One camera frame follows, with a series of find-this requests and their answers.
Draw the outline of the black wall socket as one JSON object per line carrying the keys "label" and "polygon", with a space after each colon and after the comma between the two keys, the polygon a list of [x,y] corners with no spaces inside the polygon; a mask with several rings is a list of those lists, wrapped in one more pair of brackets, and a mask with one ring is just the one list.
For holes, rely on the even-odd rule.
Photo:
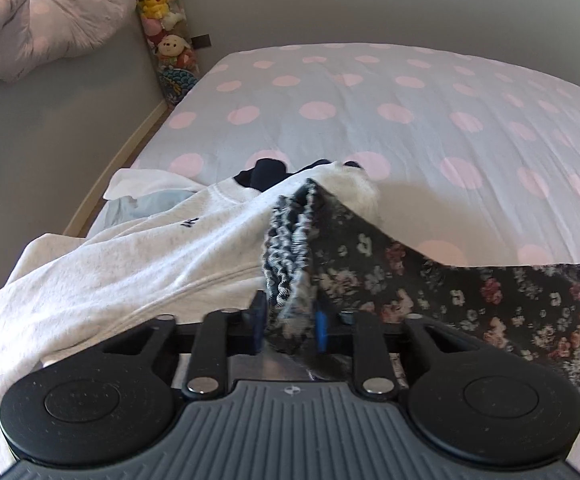
{"label": "black wall socket", "polygon": [[194,50],[201,50],[212,47],[212,39],[209,34],[194,36],[190,39],[190,44]]}

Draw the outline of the pink polka dot bedsheet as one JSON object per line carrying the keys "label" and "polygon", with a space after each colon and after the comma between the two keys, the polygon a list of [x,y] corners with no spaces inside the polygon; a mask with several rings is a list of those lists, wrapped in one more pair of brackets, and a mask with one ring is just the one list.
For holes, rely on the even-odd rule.
{"label": "pink polka dot bedsheet", "polygon": [[273,203],[309,178],[442,263],[580,262],[580,87],[503,62],[387,44],[235,53],[138,162],[201,188],[133,231],[139,316],[243,304]]}

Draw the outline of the rolled pink duvet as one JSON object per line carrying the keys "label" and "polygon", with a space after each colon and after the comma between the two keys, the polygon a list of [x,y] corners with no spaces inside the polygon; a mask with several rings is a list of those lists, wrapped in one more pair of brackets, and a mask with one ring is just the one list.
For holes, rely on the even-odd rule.
{"label": "rolled pink duvet", "polygon": [[0,80],[101,48],[135,7],[136,0],[0,0]]}

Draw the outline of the plush toy storage tube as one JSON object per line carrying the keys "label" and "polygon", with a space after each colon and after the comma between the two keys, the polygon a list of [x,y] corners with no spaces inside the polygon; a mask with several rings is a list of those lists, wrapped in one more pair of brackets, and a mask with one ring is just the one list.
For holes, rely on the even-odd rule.
{"label": "plush toy storage tube", "polygon": [[157,80],[174,107],[200,79],[183,0],[137,0],[137,10]]}

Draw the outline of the white garment under pile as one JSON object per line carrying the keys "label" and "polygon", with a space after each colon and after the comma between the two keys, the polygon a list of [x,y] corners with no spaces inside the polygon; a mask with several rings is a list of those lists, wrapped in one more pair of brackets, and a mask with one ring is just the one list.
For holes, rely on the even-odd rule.
{"label": "white garment under pile", "polygon": [[203,184],[165,170],[119,169],[103,194],[103,207],[86,237],[168,211],[204,188]]}

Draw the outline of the light grey sweatshirt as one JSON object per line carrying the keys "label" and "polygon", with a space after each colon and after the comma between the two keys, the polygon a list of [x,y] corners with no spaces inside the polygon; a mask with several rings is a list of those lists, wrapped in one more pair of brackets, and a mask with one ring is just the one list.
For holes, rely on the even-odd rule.
{"label": "light grey sweatshirt", "polygon": [[363,170],[335,163],[293,174],[264,192],[227,179],[88,240],[47,234],[31,242],[0,289],[0,401],[36,365],[152,316],[195,321],[244,304],[263,281],[273,207],[311,182],[361,218],[377,219],[375,183]]}

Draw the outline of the dark floral trousers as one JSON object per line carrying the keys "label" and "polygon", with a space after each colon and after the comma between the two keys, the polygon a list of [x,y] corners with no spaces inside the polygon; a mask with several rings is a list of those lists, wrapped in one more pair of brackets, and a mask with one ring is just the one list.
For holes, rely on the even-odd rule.
{"label": "dark floral trousers", "polygon": [[266,337],[300,354],[316,312],[422,314],[544,365],[580,392],[580,263],[445,266],[393,240],[313,180],[281,196],[264,243]]}

